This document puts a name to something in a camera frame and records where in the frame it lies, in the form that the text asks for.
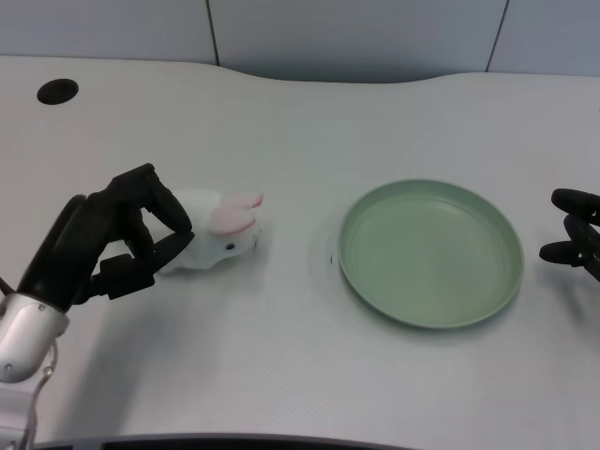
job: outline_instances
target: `pink bunny ear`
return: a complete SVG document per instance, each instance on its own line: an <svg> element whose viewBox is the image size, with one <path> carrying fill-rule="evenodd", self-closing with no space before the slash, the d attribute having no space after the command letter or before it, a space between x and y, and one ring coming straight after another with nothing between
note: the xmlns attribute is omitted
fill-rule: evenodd
<svg viewBox="0 0 600 450"><path fill-rule="evenodd" d="M208 231L219 236L241 233L256 223L252 211L221 206L213 211L208 221Z"/></svg>
<svg viewBox="0 0 600 450"><path fill-rule="evenodd" d="M258 190L232 192L223 197L223 206L232 208L253 209L263 204L263 193Z"/></svg>

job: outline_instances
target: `stuffed bunny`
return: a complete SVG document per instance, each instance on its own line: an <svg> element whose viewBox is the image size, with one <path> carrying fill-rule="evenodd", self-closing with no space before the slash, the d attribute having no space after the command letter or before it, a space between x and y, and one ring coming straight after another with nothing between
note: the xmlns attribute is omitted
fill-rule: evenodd
<svg viewBox="0 0 600 450"><path fill-rule="evenodd" d="M214 190L175 190L189 216L194 239L160 271L176 268L208 269L215 263L253 248L260 229L255 209L263 203L258 191L222 194Z"/></svg>

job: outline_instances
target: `table surface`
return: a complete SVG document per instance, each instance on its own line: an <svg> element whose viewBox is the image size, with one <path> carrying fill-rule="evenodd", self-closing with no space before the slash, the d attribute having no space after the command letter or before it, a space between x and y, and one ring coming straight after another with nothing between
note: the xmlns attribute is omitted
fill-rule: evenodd
<svg viewBox="0 0 600 450"><path fill-rule="evenodd" d="M56 78L75 80L79 95L40 104L38 88ZM70 196L144 162L170 188L266 194L251 255L69 312L38 439L251 432L427 450L596 449L600 284L537 252L566 236L554 188L600 191L599 108L593 78L359 85L1 57L0 273L10 283ZM408 328L344 284L344 211L371 188L417 177L472 189L515 225L525 277L492 320Z"/></svg>

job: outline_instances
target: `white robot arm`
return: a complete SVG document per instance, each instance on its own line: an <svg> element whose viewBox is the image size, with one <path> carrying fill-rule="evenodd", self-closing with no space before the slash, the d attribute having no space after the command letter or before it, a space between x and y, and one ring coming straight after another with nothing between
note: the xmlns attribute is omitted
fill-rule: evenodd
<svg viewBox="0 0 600 450"><path fill-rule="evenodd" d="M174 233L154 243L141 208ZM96 295L114 299L154 285L156 271L193 237L186 211L151 164L71 199L16 291L0 278L0 450L27 450L33 443L36 401L54 373L68 310ZM104 260L92 275L107 244L120 239L132 255Z"/></svg>

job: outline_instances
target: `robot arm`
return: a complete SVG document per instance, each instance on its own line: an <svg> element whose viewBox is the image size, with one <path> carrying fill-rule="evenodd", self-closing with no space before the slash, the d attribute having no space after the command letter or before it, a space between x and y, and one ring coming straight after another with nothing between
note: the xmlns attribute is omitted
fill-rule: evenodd
<svg viewBox="0 0 600 450"><path fill-rule="evenodd" d="M174 233L154 243L146 208ZM16 291L0 278L0 450L24 450L35 434L35 404L57 362L56 338L67 312L90 297L115 299L154 285L154 274L193 239L179 201L151 164L115 177L106 189L73 197L54 222ZM124 240L133 256L100 262L110 242Z"/></svg>
<svg viewBox="0 0 600 450"><path fill-rule="evenodd" d="M567 213L564 228L570 241L547 244L540 258L549 263L583 267L600 281L600 234L592 226L600 226L600 197L573 189L556 189L552 203Z"/></svg>

